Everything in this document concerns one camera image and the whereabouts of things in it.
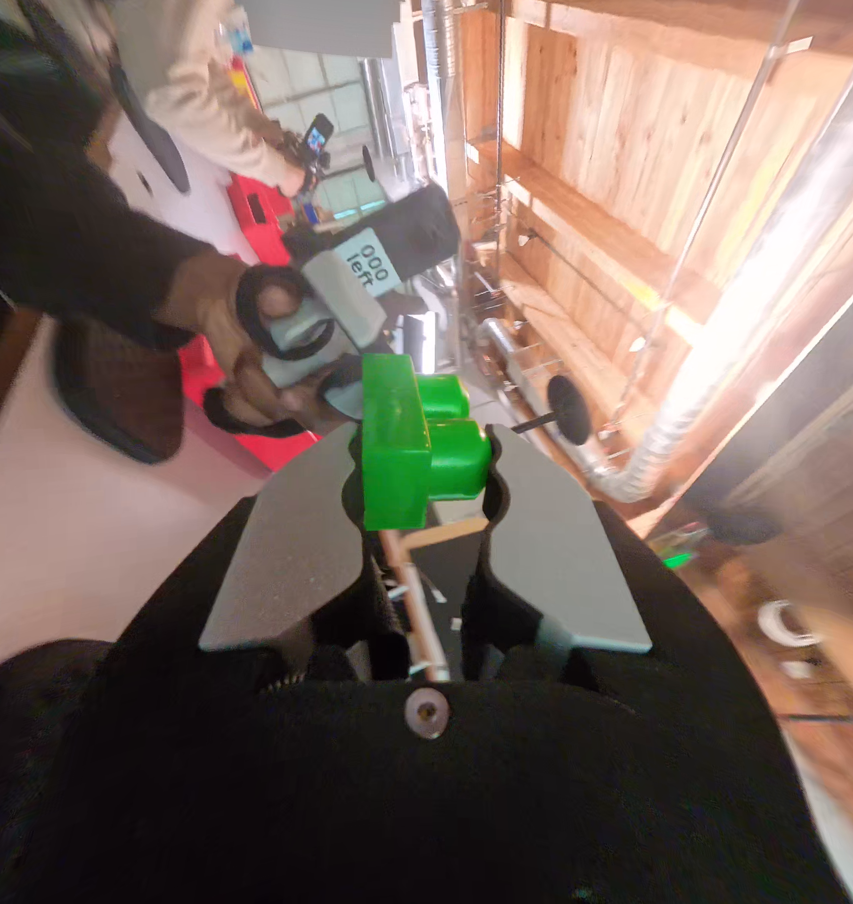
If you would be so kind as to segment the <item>white round ceiling device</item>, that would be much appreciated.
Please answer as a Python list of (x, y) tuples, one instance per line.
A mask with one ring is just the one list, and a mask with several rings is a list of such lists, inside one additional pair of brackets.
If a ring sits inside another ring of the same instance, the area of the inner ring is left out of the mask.
[(759, 606), (756, 619), (761, 632), (772, 642), (789, 649), (817, 646), (822, 638), (807, 629), (794, 627), (794, 604), (787, 599), (770, 600)]

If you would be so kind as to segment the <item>black floor lamp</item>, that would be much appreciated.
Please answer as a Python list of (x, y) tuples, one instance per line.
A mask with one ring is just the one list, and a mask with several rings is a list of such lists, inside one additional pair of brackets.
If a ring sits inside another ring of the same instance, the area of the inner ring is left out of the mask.
[(525, 434), (554, 424), (564, 439), (573, 446), (583, 446), (592, 432), (590, 411), (581, 391), (564, 375), (552, 376), (546, 385), (549, 411), (512, 427), (512, 432)]

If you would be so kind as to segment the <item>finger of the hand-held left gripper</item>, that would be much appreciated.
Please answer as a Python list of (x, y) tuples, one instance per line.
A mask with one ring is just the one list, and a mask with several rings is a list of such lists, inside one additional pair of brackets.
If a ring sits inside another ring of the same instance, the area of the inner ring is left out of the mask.
[(330, 374), (319, 386), (319, 398), (347, 420), (364, 415), (364, 386), (359, 374)]
[(342, 256), (324, 250), (301, 265), (307, 284), (301, 310), (310, 323), (334, 322), (365, 354), (383, 333), (387, 315)]

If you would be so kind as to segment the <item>person's left forearm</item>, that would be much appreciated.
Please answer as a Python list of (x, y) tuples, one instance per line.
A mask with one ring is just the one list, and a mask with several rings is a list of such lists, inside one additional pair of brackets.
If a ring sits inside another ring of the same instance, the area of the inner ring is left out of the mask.
[(102, 107), (40, 51), (0, 50), (0, 291), (177, 349), (193, 332), (157, 313), (178, 267), (210, 246), (130, 208), (88, 158)]

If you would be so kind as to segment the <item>person's left hand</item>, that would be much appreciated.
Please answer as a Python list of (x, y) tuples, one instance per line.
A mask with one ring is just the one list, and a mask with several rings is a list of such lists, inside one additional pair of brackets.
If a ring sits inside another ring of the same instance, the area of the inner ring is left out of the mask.
[(253, 428), (292, 420), (308, 431), (328, 435), (351, 419), (336, 412), (319, 394), (334, 370), (322, 369), (292, 387), (276, 387), (262, 369), (262, 352), (241, 326), (236, 291), (247, 265), (216, 251), (181, 264), (157, 319), (206, 337), (225, 379), (222, 407), (235, 422)]

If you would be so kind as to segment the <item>silver air duct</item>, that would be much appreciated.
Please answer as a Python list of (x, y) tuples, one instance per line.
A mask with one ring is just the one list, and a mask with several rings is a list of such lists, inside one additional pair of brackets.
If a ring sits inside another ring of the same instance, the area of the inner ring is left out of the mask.
[(454, 201), (460, 195), (456, 101), (456, 41), (454, 4), (421, 1), (425, 68), (432, 112), (436, 180)]
[[(507, 383), (521, 399), (523, 408), (530, 411), (531, 418), (547, 413), (546, 385), (550, 378), (560, 374), (570, 379), (561, 363), (540, 360), (538, 346), (520, 345), (497, 318), (484, 320), (477, 330), (477, 337), (481, 346), (489, 348), (500, 360)], [(590, 437), (583, 446), (568, 443), (554, 424), (533, 431), (544, 432), (587, 478), (601, 481), (614, 474), (613, 466), (602, 456), (593, 425)]]
[(583, 469), (619, 503), (648, 498), (707, 407), (753, 351), (800, 268), (853, 202), (853, 67), (627, 464)]

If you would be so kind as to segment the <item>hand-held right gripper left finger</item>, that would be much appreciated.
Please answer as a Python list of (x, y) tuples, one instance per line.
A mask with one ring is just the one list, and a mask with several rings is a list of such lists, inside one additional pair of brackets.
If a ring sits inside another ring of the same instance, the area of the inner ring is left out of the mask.
[(363, 571), (363, 537), (343, 491), (358, 425), (345, 423), (273, 474), (257, 494), (198, 640), (205, 652), (288, 638), (351, 588)]

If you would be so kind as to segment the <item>green toy block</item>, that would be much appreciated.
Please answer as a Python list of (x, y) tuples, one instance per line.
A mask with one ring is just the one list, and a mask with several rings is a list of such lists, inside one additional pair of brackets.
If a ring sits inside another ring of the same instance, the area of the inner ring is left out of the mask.
[(454, 374), (418, 374), (407, 355), (362, 359), (360, 470), (370, 532), (425, 526), (431, 503), (484, 490), (491, 447)]

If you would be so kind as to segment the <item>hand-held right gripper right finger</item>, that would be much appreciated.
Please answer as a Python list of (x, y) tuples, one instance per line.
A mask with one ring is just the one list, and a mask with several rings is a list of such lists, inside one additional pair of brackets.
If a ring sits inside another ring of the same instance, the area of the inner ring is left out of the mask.
[(489, 581), (538, 615), (541, 643), (648, 653), (650, 635), (590, 494), (513, 429), (487, 431)]

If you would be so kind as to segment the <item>large red storage bin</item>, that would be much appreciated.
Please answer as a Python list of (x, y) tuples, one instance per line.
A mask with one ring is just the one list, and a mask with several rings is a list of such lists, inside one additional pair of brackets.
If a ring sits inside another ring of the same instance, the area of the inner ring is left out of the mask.
[(185, 403), (198, 413), (186, 414), (186, 425), (204, 441), (216, 448), (227, 459), (245, 469), (249, 474), (261, 476), (263, 472), (278, 472), (294, 458), (301, 456), (319, 442), (319, 437), (309, 432), (284, 438), (257, 435), (233, 435), (216, 427), (203, 409), (206, 390), (216, 387), (222, 379), (222, 371), (201, 337), (193, 339), (179, 350), (182, 385)]

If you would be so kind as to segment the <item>brown mesh chair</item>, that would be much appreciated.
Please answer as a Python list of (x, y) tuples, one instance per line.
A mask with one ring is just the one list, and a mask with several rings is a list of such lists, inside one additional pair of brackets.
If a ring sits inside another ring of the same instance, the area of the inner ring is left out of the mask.
[(62, 321), (51, 345), (57, 399), (87, 434), (135, 462), (174, 458), (184, 433), (176, 351), (148, 349), (93, 321)]

